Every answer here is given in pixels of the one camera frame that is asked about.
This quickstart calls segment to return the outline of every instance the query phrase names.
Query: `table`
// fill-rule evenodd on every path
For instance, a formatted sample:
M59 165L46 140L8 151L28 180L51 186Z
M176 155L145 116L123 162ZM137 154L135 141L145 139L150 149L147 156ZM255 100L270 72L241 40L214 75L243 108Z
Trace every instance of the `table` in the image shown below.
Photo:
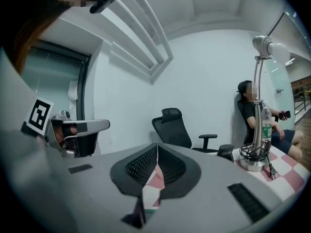
M241 166L240 162L242 157L240 156L239 150L240 149L234 149L232 154L234 163ZM270 178L269 168L262 172L250 172L246 171L243 167L241 168L265 183L282 201L285 201L304 187L310 176L310 172L290 156L273 146L270 148L270 155L271 163L278 172L278 176L275 180ZM163 188L164 182L158 175L157 171L154 170L147 184L143 188L143 200L147 212L149 210L152 212L153 210L158 209L159 195Z

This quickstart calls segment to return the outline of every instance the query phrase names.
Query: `railing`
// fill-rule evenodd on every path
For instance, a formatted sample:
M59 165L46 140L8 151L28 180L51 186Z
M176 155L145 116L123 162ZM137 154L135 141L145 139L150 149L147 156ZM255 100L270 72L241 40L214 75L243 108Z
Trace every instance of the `railing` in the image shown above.
M303 102L297 107L295 106L295 115L299 114L302 110L306 111L306 107L311 103L311 93L309 92L311 91L310 86L311 85L302 87L301 88L302 91L298 92L297 94L294 94L294 104L296 104L297 102ZM303 107L296 113L296 109L298 109L301 105L303 105Z

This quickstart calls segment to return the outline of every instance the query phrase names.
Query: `lamp head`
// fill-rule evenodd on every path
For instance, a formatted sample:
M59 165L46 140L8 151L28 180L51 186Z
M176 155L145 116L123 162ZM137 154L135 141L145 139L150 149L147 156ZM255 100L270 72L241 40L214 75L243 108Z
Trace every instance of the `lamp head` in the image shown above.
M277 62L284 65L290 60L291 53L281 43L273 43L268 36L256 36L253 39L254 48L264 57L272 55Z

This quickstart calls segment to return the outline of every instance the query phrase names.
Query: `mesh chair back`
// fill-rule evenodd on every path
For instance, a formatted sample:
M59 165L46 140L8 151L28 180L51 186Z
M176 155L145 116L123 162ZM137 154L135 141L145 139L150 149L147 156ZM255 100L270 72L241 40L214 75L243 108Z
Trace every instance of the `mesh chair back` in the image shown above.
M190 149L192 143L180 110L177 108L163 109L162 115L162 117L153 119L152 125L163 143Z

